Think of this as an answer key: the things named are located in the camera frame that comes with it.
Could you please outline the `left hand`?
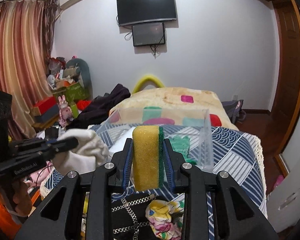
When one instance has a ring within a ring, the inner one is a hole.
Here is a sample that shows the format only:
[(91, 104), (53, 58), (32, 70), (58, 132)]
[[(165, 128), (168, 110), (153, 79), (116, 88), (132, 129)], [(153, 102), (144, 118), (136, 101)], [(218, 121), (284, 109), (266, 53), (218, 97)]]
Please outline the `left hand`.
[[(32, 210), (31, 198), (27, 192), (28, 185), (22, 181), (16, 181), (13, 183), (13, 188), (13, 201), (16, 204), (15, 212), (21, 217), (26, 217)], [(0, 189), (0, 202), (2, 205), (6, 206), (2, 193), (3, 191)]]

